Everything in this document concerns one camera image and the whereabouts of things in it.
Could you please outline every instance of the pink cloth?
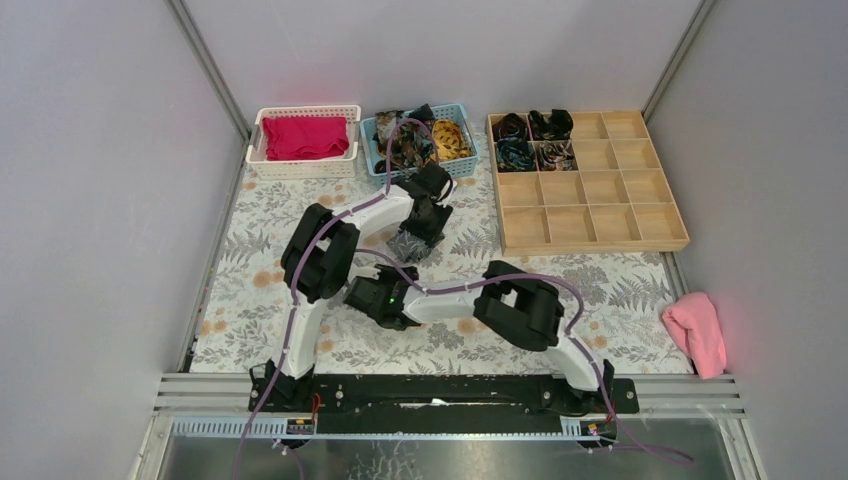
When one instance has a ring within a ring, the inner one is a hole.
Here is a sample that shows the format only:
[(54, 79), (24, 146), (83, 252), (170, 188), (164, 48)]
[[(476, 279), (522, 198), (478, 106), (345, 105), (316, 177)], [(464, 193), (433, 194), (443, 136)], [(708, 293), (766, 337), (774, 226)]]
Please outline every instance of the pink cloth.
[(268, 137), (268, 160), (318, 160), (344, 155), (347, 120), (344, 117), (263, 118)]
[(718, 316), (705, 293), (689, 293), (663, 312), (663, 322), (674, 343), (683, 350), (707, 379), (721, 375), (727, 366), (727, 353)]

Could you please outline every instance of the gray wall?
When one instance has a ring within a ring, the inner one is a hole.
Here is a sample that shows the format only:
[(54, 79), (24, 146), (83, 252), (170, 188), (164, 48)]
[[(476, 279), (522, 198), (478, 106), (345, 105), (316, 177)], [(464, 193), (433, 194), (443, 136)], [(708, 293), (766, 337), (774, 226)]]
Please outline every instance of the gray wall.
[(263, 107), (424, 102), (641, 109), (698, 0), (186, 2), (249, 120)]
[(162, 1), (0, 1), (0, 477), (117, 479), (238, 141)]
[(771, 479), (844, 478), (848, 2), (720, 2), (652, 122)]

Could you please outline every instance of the wooden tray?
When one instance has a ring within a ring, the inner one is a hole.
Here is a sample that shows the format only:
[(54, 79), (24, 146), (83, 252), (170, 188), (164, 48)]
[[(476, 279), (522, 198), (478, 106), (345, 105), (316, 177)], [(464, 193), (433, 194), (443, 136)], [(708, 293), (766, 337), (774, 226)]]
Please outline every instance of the wooden tray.
[[(673, 252), (689, 243), (641, 113), (572, 113), (577, 171), (568, 172), (498, 172), (492, 125), (504, 116), (489, 115), (487, 128), (504, 255)], [(538, 152), (542, 142), (530, 143)]]

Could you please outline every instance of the leaf pattern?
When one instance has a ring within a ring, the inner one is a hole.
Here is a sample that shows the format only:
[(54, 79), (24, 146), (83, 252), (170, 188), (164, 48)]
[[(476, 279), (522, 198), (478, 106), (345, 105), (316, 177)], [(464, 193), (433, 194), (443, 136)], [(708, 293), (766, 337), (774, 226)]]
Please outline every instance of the leaf pattern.
[[(442, 241), (417, 263), (422, 279), (441, 282), (478, 276), (489, 261), (504, 259), (526, 271), (559, 275), (582, 293), (586, 312), (576, 333), (616, 372), (692, 372), (660, 320), (672, 302), (662, 257), (656, 253), (608, 253), (504, 258), (501, 254), (488, 141), (474, 175), (458, 178), (454, 213)], [(357, 166), (364, 164), (362, 158)], [(244, 372), (278, 358), (291, 297), (279, 259), (304, 209), (349, 205), (375, 190), (359, 168), (355, 178), (261, 181), (245, 172), (236, 199), (203, 326), (193, 372)], [(391, 255), (386, 241), (397, 225), (361, 239), (365, 248)], [(382, 263), (365, 255), (356, 265)], [(562, 291), (565, 316), (576, 303)], [(403, 332), (385, 330), (342, 302), (328, 305), (315, 345), (316, 371), (385, 374), (538, 374), (557, 368), (543, 353), (520, 350), (478, 323), (446, 319)]]

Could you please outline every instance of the blue basket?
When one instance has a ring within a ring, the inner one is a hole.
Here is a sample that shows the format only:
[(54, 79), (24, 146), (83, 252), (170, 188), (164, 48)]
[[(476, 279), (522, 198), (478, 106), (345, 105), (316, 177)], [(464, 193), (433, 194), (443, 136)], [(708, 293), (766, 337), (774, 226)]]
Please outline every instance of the blue basket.
[[(465, 108), (458, 103), (449, 105), (439, 105), (431, 107), (436, 120), (445, 118), (459, 125), (462, 129), (462, 136), (465, 139), (465, 144), (471, 148), (471, 156), (466, 158), (457, 158), (447, 162), (441, 162), (442, 166), (453, 178), (468, 177), (474, 174), (474, 167), (477, 166), (477, 158), (480, 157), (480, 147), (477, 142), (471, 137), (471, 132), (468, 131), (468, 115), (465, 113)], [(377, 142), (374, 140), (374, 134), (377, 133), (377, 120), (374, 117), (366, 118), (359, 124), (359, 130), (362, 133), (362, 144), (365, 146), (365, 165), (368, 167), (368, 176), (374, 180), (377, 185), (386, 184), (386, 174), (374, 172), (374, 165), (380, 160), (384, 160), (377, 152)], [(392, 178), (397, 178), (401, 175), (411, 174), (415, 171), (414, 168), (406, 170), (392, 170)]]

